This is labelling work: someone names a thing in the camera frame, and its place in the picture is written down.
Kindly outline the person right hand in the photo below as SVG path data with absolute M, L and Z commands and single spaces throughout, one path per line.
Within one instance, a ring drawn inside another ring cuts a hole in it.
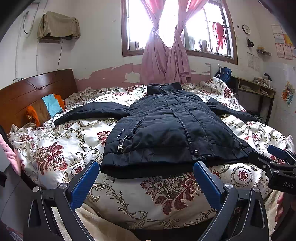
M 281 193 L 278 197 L 278 200 L 277 200 L 277 208 L 276 208 L 276 216 L 275 216 L 275 222 L 279 222 L 282 214 L 283 214 L 283 211 L 284 211 L 284 207 L 283 207 L 283 199 L 284 199 L 284 194 Z

